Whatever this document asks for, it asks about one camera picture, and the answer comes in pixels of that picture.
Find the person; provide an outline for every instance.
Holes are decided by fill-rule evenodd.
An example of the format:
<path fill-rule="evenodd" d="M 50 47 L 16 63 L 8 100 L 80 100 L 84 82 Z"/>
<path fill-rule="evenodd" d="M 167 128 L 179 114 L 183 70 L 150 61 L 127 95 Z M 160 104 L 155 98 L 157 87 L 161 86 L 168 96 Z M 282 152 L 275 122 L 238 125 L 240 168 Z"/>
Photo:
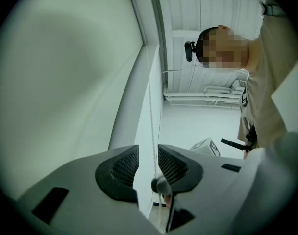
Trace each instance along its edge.
<path fill-rule="evenodd" d="M 195 48 L 197 59 L 206 67 L 249 72 L 240 98 L 238 139 L 252 149 L 265 147 L 287 132 L 271 95 L 298 59 L 298 35 L 285 12 L 276 0 L 261 4 L 264 18 L 257 39 L 245 39 L 219 25 L 203 31 Z"/>

